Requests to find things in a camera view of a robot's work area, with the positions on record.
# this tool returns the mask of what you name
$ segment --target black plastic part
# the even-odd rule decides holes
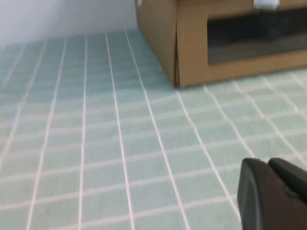
[[[265,162],[242,161],[237,201],[243,230],[307,229],[307,206]]]

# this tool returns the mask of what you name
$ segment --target white wall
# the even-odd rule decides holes
[[[134,0],[0,0],[0,45],[136,26]]]

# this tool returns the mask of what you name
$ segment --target white label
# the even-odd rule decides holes
[[[275,10],[280,0],[254,0],[254,8],[257,10]]]
[[[137,3],[136,3],[137,7],[141,7],[142,3],[143,3],[143,0],[138,0]]]

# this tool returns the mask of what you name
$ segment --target floor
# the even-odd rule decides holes
[[[174,90],[139,31],[6,47],[1,230],[239,230],[240,162],[307,168],[307,69]]]

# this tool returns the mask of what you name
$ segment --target cardboard box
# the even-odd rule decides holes
[[[281,0],[278,11],[302,7],[307,0]],[[174,86],[307,66],[307,49],[208,64],[208,19],[253,14],[253,0],[136,0],[136,11],[140,30]]]

